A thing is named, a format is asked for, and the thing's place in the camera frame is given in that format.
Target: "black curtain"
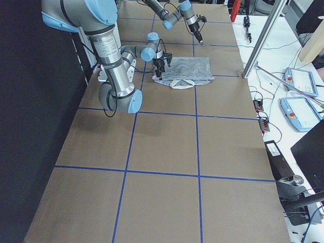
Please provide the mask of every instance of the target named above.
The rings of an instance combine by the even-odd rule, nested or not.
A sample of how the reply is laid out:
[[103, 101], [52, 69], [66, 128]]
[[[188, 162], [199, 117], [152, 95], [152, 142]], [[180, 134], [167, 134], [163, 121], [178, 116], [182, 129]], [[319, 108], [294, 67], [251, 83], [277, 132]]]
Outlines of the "black curtain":
[[324, 15], [324, 1], [314, 0], [296, 25], [299, 34], [314, 33], [322, 22], [318, 17]]
[[91, 69], [70, 33], [43, 24], [41, 1], [2, 1], [0, 16], [0, 242], [13, 243], [28, 231]]

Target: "table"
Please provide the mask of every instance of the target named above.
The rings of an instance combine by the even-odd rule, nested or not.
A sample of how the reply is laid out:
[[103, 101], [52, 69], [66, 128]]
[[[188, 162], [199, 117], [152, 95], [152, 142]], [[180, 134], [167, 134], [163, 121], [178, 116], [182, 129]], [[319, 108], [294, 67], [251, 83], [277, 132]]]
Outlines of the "table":
[[[233, 29], [235, 32], [235, 37], [237, 40], [237, 44], [239, 46], [240, 55], [242, 61], [247, 63], [249, 56], [253, 50], [253, 47], [261, 33], [261, 30], [264, 26], [264, 23], [267, 17], [264, 16], [250, 16], [250, 33], [252, 34], [252, 43], [245, 38], [245, 28], [243, 27], [243, 18], [244, 16], [237, 16], [235, 22], [233, 23]], [[294, 33], [292, 32], [291, 28], [289, 27], [287, 21], [284, 17], [279, 17], [273, 31], [271, 32], [268, 41], [264, 48], [277, 48], [284, 45], [288, 45], [286, 47], [282, 47], [280, 49], [272, 49], [272, 50], [263, 50], [259, 59], [258, 65], [269, 72], [284, 72], [285, 69], [290, 66], [296, 68], [302, 67], [304, 70], [312, 71], [314, 75], [314, 79], [316, 84], [323, 85], [323, 81], [319, 77], [317, 71], [313, 67], [312, 64], [303, 63], [297, 60], [298, 53], [300, 51], [301, 45], [297, 38], [295, 37]], [[279, 78], [282, 78], [282, 73], [275, 73]], [[257, 91], [262, 93], [264, 98], [272, 98], [272, 95], [265, 90], [261, 89], [260, 85], [274, 93], [277, 86], [278, 81], [269, 75], [265, 74], [262, 71], [256, 71], [255, 69], [251, 72], [251, 75], [248, 77], [250, 90], [255, 91], [255, 87]], [[323, 100], [324, 98], [324, 90], [318, 88], [319, 97], [318, 99]], [[287, 160], [288, 164], [292, 168], [293, 172], [296, 175], [301, 175], [304, 177], [303, 173], [301, 172], [300, 168], [298, 167], [296, 160], [294, 159], [290, 148], [299, 140], [301, 139], [306, 133], [296, 132], [296, 130], [290, 125], [289, 121], [284, 115], [279, 103], [279, 98], [282, 97], [295, 97], [300, 96], [296, 92], [287, 91], [283, 84], [281, 84], [275, 94], [274, 102], [271, 106], [271, 100], [265, 100], [263, 107], [265, 112], [270, 115], [270, 121], [276, 125], [282, 132], [282, 139], [279, 143], [277, 143], [279, 149], [281, 150], [282, 154], [284, 155], [285, 159]], [[314, 105], [318, 111], [321, 111], [321, 108], [318, 105]], [[279, 132], [276, 128], [270, 125], [270, 133], [266, 133], [263, 137], [264, 141], [270, 140], [279, 140]], [[305, 180], [304, 186], [306, 189], [311, 188], [307, 180]], [[310, 231], [307, 234], [306, 242], [324, 241], [324, 224], [321, 225], [311, 225]], [[293, 226], [291, 225], [290, 221], [286, 219], [286, 224], [289, 229], [289, 234], [291, 241], [293, 242], [300, 242], [302, 238], [302, 233], [305, 232], [307, 225], [299, 225]]]
[[148, 8], [122, 4], [122, 45], [156, 31], [174, 56], [210, 57], [215, 80], [173, 90], [137, 72], [140, 112], [113, 119], [91, 81], [26, 243], [289, 242], [227, 7], [194, 10], [209, 21], [204, 46], [183, 21], [167, 31]]

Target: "grid of blue tape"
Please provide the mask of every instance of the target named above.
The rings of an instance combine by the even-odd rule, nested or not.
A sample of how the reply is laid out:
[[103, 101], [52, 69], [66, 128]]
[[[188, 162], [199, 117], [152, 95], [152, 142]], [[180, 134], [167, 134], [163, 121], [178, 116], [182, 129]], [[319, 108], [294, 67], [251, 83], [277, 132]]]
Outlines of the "grid of blue tape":
[[[153, 31], [154, 22], [155, 22], [155, 14], [153, 19], [138, 19], [138, 18], [120, 18], [120, 19], [136, 19], [136, 20], [150, 20], [152, 21], [152, 28], [151, 32]], [[230, 22], [209, 22], [209, 23], [224, 23], [228, 24]], [[129, 41], [124, 40], [124, 42], [138, 42], [140, 41]], [[194, 47], [197, 45], [194, 42], [194, 37], [192, 37], [192, 43], [191, 44], [181, 44], [181, 43], [166, 43], [166, 44], [176, 44], [176, 45], [192, 45], [192, 52], [193, 57], [195, 56]], [[236, 47], [236, 46], [227, 46], [227, 45], [210, 45], [210, 46], [224, 46], [224, 47]], [[142, 75], [142, 83], [140, 90], [143, 88], [143, 81], [144, 81], [145, 74]], [[214, 74], [213, 76], [224, 76], [224, 77], [238, 77], [237, 75], [217, 75]], [[201, 175], [200, 174], [200, 158], [199, 158], [199, 130], [198, 130], [198, 118], [199, 117], [209, 117], [209, 118], [225, 118], [225, 119], [243, 119], [243, 120], [257, 120], [256, 118], [244, 118], [244, 117], [228, 117], [228, 116], [214, 116], [214, 115], [199, 115], [197, 112], [197, 93], [196, 93], [196, 87], [194, 87], [194, 97], [195, 97], [195, 114], [177, 114], [177, 113], [159, 113], [159, 112], [149, 112], [149, 111], [139, 111], [135, 114], [134, 123], [133, 123], [133, 129], [131, 134], [131, 140], [127, 155], [127, 161], [126, 166], [124, 170], [119, 169], [109, 169], [109, 168], [92, 168], [92, 167], [78, 167], [78, 166], [61, 166], [56, 165], [56, 168], [67, 168], [67, 169], [82, 169], [82, 170], [99, 170], [99, 171], [113, 171], [113, 172], [120, 172], [124, 174], [123, 177], [123, 183], [121, 186], [120, 196], [119, 196], [119, 202], [118, 202], [118, 208], [117, 208], [117, 214], [115, 219], [115, 225], [114, 225], [114, 231], [111, 242], [115, 242], [117, 227], [118, 227], [118, 219], [119, 219], [119, 213], [120, 208], [122, 206], [123, 201], [123, 194], [124, 194], [124, 188], [125, 183], [127, 179], [127, 173], [138, 173], [138, 174], [152, 174], [152, 175], [164, 175], [164, 176], [180, 176], [180, 177], [195, 177], [198, 181], [198, 198], [199, 198], [199, 221], [200, 221], [200, 243], [204, 242], [204, 231], [203, 231], [203, 209], [201, 205], [201, 178], [210, 178], [210, 179], [227, 179], [227, 180], [239, 180], [239, 181], [257, 181], [257, 182], [275, 182], [274, 180], [266, 180], [266, 179], [255, 179], [255, 178], [237, 178], [237, 177], [221, 177], [221, 176], [209, 176], [209, 175]], [[90, 110], [103, 110], [101, 108], [90, 108], [90, 107], [79, 107], [79, 109], [90, 109]], [[151, 172], [151, 171], [134, 171], [134, 170], [128, 170], [128, 164], [129, 159], [131, 155], [132, 145], [133, 145], [133, 138], [136, 128], [136, 121], [137, 116], [139, 113], [143, 114], [158, 114], [158, 115], [180, 115], [180, 116], [193, 116], [195, 117], [195, 123], [196, 123], [196, 144], [197, 144], [197, 175], [190, 175], [190, 174], [177, 174], [177, 173], [163, 173], [163, 172]]]

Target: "light blue joint cap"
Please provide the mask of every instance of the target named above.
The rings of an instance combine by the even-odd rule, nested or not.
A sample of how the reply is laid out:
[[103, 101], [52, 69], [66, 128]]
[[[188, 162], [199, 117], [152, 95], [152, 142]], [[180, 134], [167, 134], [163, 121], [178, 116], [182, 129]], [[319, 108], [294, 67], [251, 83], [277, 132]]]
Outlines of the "light blue joint cap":
[[101, 23], [113, 25], [117, 21], [117, 7], [114, 0], [85, 0], [87, 8]]
[[190, 8], [191, 8], [191, 2], [189, 0], [186, 0], [182, 4], [180, 4], [181, 11], [187, 11]]
[[172, 29], [172, 27], [173, 27], [173, 24], [170, 21], [168, 21], [168, 20], [164, 20], [163, 21], [163, 25], [164, 25], [164, 27], [166, 29]]
[[126, 46], [122, 46], [122, 47], [120, 48], [120, 53], [123, 53], [123, 52], [124, 52], [125, 47], [126, 47]]
[[140, 90], [136, 90], [130, 101], [130, 106], [128, 107], [128, 113], [137, 113], [142, 106], [143, 95]]
[[147, 41], [156, 41], [158, 39], [160, 39], [160, 37], [158, 37], [158, 34], [156, 32], [151, 32], [147, 34], [147, 38], [146, 38]]
[[153, 57], [155, 56], [155, 50], [153, 50], [150, 47], [146, 47], [141, 51], [141, 58], [145, 61], [145, 62], [149, 62], [153, 59]]
[[77, 33], [79, 32], [79, 29], [77, 27], [74, 27], [68, 23], [63, 22], [62, 20], [59, 20], [57, 18], [54, 18], [44, 12], [42, 12], [42, 16], [43, 16], [43, 22], [45, 25], [55, 28], [55, 29], [59, 29], [59, 30], [63, 30], [63, 31], [67, 31], [67, 32], [73, 32], [73, 33]]

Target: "white wall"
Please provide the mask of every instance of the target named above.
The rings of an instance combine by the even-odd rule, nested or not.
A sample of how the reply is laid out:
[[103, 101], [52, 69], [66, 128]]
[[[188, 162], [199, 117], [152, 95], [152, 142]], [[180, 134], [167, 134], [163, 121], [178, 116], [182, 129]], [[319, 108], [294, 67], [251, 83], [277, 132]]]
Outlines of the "white wall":
[[313, 0], [293, 0], [300, 10], [305, 13], [308, 7], [312, 4]]

